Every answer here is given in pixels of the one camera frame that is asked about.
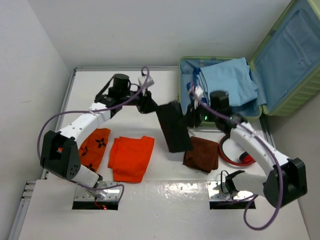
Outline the plain orange cloth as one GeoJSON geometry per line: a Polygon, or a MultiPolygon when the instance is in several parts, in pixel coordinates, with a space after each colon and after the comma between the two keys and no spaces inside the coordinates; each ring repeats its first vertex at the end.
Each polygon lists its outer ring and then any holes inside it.
{"type": "Polygon", "coordinates": [[[149,136],[114,139],[109,153],[108,168],[115,182],[140,183],[150,162],[155,139],[149,136]]]}

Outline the black pouch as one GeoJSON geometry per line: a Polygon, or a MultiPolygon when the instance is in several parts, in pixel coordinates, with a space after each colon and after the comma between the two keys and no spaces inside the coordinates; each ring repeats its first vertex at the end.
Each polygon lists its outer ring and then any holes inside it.
{"type": "Polygon", "coordinates": [[[159,105],[156,115],[170,153],[193,149],[187,125],[182,122],[183,112],[177,100],[159,105]]]}

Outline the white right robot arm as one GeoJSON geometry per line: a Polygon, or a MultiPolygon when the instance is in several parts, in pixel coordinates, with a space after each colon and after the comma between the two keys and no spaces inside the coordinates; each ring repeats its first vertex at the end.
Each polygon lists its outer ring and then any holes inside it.
{"type": "Polygon", "coordinates": [[[203,90],[200,87],[190,89],[189,94],[192,102],[187,113],[213,115],[217,128],[241,146],[264,171],[264,175],[249,174],[244,170],[227,175],[223,186],[230,195],[248,191],[265,197],[273,207],[281,208],[307,194],[305,163],[276,150],[256,133],[245,117],[233,113],[224,91],[213,93],[213,107],[202,102],[203,90]]]}

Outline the light blue garment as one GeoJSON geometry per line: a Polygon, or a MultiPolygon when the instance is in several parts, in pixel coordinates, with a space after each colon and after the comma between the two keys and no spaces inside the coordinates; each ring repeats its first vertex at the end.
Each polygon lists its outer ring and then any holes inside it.
{"type": "Polygon", "coordinates": [[[250,66],[244,57],[201,67],[200,77],[207,93],[226,92],[231,107],[240,107],[258,97],[258,87],[251,80],[250,66]]]}

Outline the dark blue garment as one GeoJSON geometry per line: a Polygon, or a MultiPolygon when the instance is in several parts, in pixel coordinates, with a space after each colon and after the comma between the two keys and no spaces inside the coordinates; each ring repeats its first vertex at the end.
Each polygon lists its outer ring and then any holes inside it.
{"type": "Polygon", "coordinates": [[[199,67],[194,68],[192,73],[192,81],[188,82],[186,85],[187,90],[189,91],[191,89],[191,86],[199,87],[203,90],[203,97],[201,101],[205,104],[208,103],[208,97],[206,92],[206,83],[201,77],[201,69],[199,67]]]}

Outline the orange black patterned cloth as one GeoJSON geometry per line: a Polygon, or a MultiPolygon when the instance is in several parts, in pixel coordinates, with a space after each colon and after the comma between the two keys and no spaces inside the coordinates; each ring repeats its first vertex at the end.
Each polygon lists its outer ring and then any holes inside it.
{"type": "Polygon", "coordinates": [[[81,144],[78,153],[80,163],[93,172],[97,172],[103,160],[111,130],[95,129],[81,144]]]}

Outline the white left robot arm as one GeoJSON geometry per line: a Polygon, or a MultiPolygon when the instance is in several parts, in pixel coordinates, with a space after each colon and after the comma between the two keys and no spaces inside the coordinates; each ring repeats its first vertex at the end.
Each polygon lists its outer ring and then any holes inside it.
{"type": "Polygon", "coordinates": [[[110,120],[124,106],[136,106],[142,114],[155,111],[157,104],[148,87],[154,84],[150,73],[141,73],[137,90],[131,90],[129,76],[116,73],[97,93],[87,110],[69,125],[47,133],[39,133],[37,150],[40,165],[53,175],[78,184],[86,189],[97,190],[102,177],[81,164],[81,144],[103,123],[110,120]]]}

